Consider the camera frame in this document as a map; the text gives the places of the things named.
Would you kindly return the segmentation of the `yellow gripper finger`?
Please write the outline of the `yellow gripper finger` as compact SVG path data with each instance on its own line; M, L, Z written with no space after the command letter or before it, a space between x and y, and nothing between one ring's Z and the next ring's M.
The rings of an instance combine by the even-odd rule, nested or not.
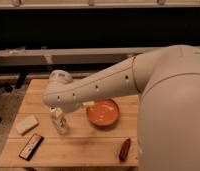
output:
M82 103L82 107L92 107L95 105L95 102L94 101L90 101L90 102L84 102Z

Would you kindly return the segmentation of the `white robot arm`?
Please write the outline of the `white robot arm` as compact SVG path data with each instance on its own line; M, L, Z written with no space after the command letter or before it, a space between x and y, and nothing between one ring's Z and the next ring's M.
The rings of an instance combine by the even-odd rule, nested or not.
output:
M43 102L81 103L138 94L139 171L200 171L200 49L173 45L128 58L79 81L55 70Z

